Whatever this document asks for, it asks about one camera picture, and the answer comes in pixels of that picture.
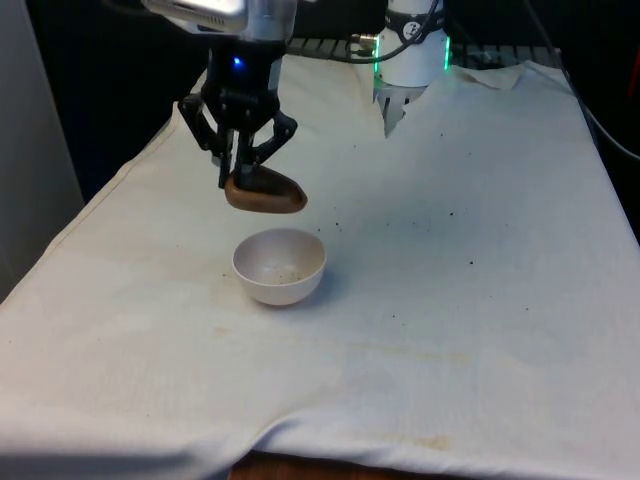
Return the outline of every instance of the black cable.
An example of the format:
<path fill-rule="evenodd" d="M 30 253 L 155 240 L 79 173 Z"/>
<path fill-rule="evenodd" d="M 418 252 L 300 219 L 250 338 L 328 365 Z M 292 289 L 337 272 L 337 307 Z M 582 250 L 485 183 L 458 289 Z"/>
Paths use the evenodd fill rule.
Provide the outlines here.
<path fill-rule="evenodd" d="M 574 87 L 573 82 L 571 82 L 571 78 L 569 76 L 569 72 L 567 71 L 566 67 L 564 66 L 564 62 L 562 61 L 562 58 L 560 58 L 560 55 L 558 54 L 558 51 L 553 47 L 553 42 L 551 41 L 551 37 L 549 36 L 549 33 L 547 32 L 547 29 L 544 27 L 544 25 L 540 21 L 540 17 L 538 17 L 538 14 L 534 10 L 533 6 L 531 5 L 531 2 L 529 0 L 522 0 L 522 3 L 524 4 L 524 7 L 526 8 L 527 12 L 529 13 L 529 16 L 531 17 L 531 20 L 533 21 L 536 29 L 538 30 L 538 33 L 540 33 L 540 36 L 544 40 L 544 43 L 545 43 L 547 49 L 549 50 L 549 53 L 551 54 L 551 58 L 553 58 L 553 61 L 555 62 L 556 66 L 560 69 L 560 71 L 564 75 L 564 78 L 567 81 L 567 84 L 569 85 L 569 88 L 571 89 L 571 92 L 573 93 L 573 95 L 578 100 L 578 103 L 580 104 L 580 108 L 582 108 L 582 111 L 584 112 L 584 115 L 587 117 L 587 119 L 589 119 L 589 120 L 591 120 L 593 122 L 593 124 L 598 128 L 598 130 L 600 130 L 600 132 L 605 136 L 605 138 L 609 142 L 611 142 L 611 144 L 614 147 L 616 147 L 618 150 L 620 150 L 622 153 L 624 153 L 629 158 L 640 162 L 640 155 L 632 152 L 631 150 L 626 148 L 624 145 L 622 145 L 620 142 L 618 142 L 613 137 L 613 135 L 611 135 L 604 128 L 604 126 L 596 118 L 596 116 L 593 114 L 593 112 L 591 112 L 591 110 L 589 110 L 589 108 L 585 105 L 584 101 L 582 100 L 582 97 L 580 97 L 580 95 L 578 94 L 578 91 Z"/>
<path fill-rule="evenodd" d="M 100 3 L 107 7 L 109 10 L 113 10 L 121 15 L 127 15 L 129 17 L 143 17 L 150 18 L 157 16 L 155 13 L 150 12 L 146 8 L 140 6 L 140 8 L 130 7 L 123 5 L 118 0 L 100 0 Z"/>
<path fill-rule="evenodd" d="M 427 13 L 426 18 L 424 19 L 424 22 L 422 22 L 422 25 L 420 25 L 420 28 L 416 31 L 416 33 L 404 44 L 400 45 L 393 52 L 389 52 L 386 55 L 382 55 L 380 57 L 375 57 L 375 58 L 348 58 L 348 57 L 338 57 L 333 54 L 326 55 L 320 52 L 304 50 L 302 48 L 292 48 L 292 47 L 289 47 L 289 49 L 287 50 L 287 53 L 289 53 L 290 55 L 296 55 L 298 57 L 314 58 L 317 60 L 332 60 L 334 62 L 348 63 L 351 65 L 372 65 L 374 63 L 386 62 L 387 60 L 391 60 L 392 58 L 400 55 L 402 52 L 404 52 L 407 48 L 409 48 L 411 45 L 413 45 L 420 39 L 424 30 L 429 26 L 429 23 L 431 22 L 431 18 L 433 17 L 433 14 L 435 13 L 436 8 L 438 8 L 439 1 L 440 0 L 433 0 L 433 2 L 431 3 L 431 7 L 429 8 L 429 12 Z"/>

